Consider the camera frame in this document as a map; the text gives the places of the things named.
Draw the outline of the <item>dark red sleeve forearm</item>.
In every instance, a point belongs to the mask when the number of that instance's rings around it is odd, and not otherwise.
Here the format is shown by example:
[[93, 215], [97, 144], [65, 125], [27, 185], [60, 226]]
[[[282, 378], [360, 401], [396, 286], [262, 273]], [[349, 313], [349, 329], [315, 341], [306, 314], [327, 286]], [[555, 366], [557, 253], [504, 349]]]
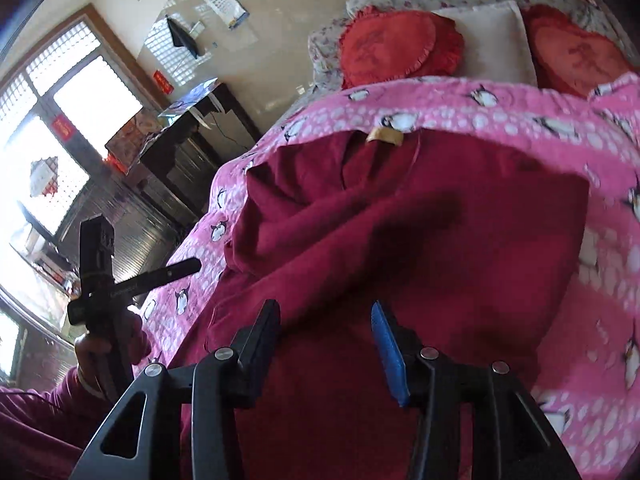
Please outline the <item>dark red sleeve forearm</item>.
[[3, 387], [1, 477], [66, 479], [111, 411], [76, 367], [49, 391]]

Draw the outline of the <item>person's left hand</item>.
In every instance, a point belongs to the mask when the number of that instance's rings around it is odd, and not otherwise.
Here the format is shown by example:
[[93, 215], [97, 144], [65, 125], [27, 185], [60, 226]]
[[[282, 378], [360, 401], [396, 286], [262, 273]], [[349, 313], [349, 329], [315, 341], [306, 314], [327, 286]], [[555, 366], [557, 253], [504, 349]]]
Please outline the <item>person's left hand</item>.
[[150, 355], [151, 344], [141, 316], [125, 309], [87, 320], [87, 331], [75, 340], [75, 353], [81, 385], [115, 404], [134, 381], [132, 367]]

